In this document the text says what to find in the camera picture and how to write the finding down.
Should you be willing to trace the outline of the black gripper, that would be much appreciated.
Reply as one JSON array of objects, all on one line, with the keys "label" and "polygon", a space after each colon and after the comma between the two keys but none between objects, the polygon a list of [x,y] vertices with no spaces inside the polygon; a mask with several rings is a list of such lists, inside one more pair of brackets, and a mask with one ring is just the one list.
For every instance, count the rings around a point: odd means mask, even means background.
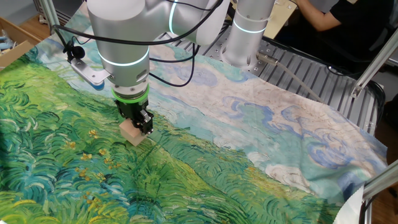
[{"label": "black gripper", "polygon": [[139,123],[139,129],[143,134],[150,134],[153,132],[154,115],[146,110],[149,104],[147,98],[134,103],[115,100],[115,103],[122,117],[129,118],[131,121]]}]

